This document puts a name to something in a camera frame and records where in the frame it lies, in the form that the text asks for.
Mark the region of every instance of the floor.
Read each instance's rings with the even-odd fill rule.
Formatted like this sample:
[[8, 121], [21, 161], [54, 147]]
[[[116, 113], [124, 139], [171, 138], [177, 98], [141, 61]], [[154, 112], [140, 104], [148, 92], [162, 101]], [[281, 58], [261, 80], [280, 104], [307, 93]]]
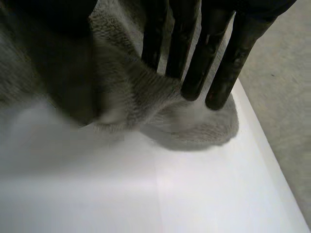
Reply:
[[298, 0], [257, 41], [239, 77], [311, 226], [311, 1]]

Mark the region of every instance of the dark object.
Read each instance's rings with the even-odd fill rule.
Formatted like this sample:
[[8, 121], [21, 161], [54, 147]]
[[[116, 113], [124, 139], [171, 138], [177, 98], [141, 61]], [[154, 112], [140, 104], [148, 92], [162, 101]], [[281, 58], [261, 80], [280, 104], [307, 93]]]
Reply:
[[[165, 6], [160, 10], [161, 15], [166, 16], [168, 0], [142, 0], [142, 2], [145, 6], [150, 2], [153, 4], [161, 2], [161, 5]], [[231, 39], [206, 98], [208, 108], [221, 109], [256, 40], [295, 2], [296, 0], [202, 0], [202, 31], [182, 86], [182, 96], [193, 101], [200, 95], [228, 23], [236, 12]], [[175, 18], [175, 27], [166, 74], [180, 79], [192, 41], [199, 0], [171, 0], [169, 3]], [[147, 21], [151, 18], [156, 21], [157, 8], [151, 9], [146, 8]], [[150, 65], [151, 59], [146, 59], [146, 55], [142, 59], [154, 69], [157, 69], [160, 57], [165, 17], [161, 19], [161, 26], [153, 27], [153, 32], [161, 32], [161, 36], [156, 38], [156, 46], [153, 46], [150, 41], [145, 45], [144, 39], [144, 51], [149, 54], [149, 57], [154, 58], [152, 64], [156, 66]]]
[[79, 34], [98, 0], [6, 0], [61, 33]]
[[[93, 122], [100, 114], [101, 104], [96, 90], [88, 16], [97, 0], [7, 0], [5, 3], [17, 15], [32, 16], [42, 23], [42, 28], [50, 28], [46, 32], [37, 30], [42, 33], [33, 39], [35, 44], [25, 43], [25, 49], [55, 105], [79, 125]], [[21, 23], [27, 30], [32, 26]]]
[[141, 0], [147, 14], [142, 60], [157, 70], [163, 37], [163, 26], [169, 6], [175, 25], [172, 34], [166, 74], [181, 79], [192, 42], [200, 0]]

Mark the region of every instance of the white surface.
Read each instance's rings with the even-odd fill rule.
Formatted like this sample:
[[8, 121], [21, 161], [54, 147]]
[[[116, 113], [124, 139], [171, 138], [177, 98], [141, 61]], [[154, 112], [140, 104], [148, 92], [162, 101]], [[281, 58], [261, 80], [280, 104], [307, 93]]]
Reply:
[[192, 152], [24, 111], [0, 146], [0, 232], [310, 232], [240, 82], [234, 96], [238, 136]]

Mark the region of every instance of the knitted fabric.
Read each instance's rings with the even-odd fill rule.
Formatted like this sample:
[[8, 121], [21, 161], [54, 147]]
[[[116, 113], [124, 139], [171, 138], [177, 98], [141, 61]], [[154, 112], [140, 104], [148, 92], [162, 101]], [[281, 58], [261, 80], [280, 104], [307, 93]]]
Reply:
[[[50, 33], [34, 19], [10, 14], [3, 14], [2, 17], [6, 20], [5, 24], [0, 25], [0, 107], [24, 102], [47, 92], [32, 66], [32, 54], [25, 49], [38, 44], [33, 42], [36, 41], [34, 38], [41, 37], [41, 42], [48, 40], [54, 44], [61, 41], [62, 48], [66, 50], [63, 53], [71, 54], [56, 63], [61, 69], [74, 67], [70, 58], [77, 53], [73, 51], [76, 47], [77, 50], [88, 47], [88, 43], [84, 44], [83, 41], [79, 44], [79, 41], [68, 41], [68, 38]], [[149, 125], [182, 143], [215, 145], [227, 142], [238, 131], [238, 117], [232, 96], [220, 111], [211, 111], [204, 104], [225, 50], [224, 43], [199, 99], [187, 102], [180, 95], [180, 81], [161, 75], [165, 70], [168, 38], [173, 25], [171, 13], [165, 27], [159, 73], [140, 60], [144, 18], [139, 0], [99, 0], [90, 16], [93, 31], [91, 73], [99, 81], [98, 89], [101, 90], [100, 99], [104, 109], [101, 118], [94, 124], [96, 129], [113, 133], [138, 130], [142, 125]], [[18, 24], [21, 22], [28, 23], [29, 27], [20, 27]], [[197, 25], [190, 55], [200, 32], [199, 23]]]

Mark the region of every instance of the white sheet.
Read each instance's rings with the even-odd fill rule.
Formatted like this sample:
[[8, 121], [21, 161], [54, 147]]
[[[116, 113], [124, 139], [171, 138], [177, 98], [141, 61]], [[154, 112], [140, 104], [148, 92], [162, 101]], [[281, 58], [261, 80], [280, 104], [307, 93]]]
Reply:
[[240, 82], [233, 94], [238, 136], [201, 151], [24, 111], [0, 146], [0, 232], [310, 232]]

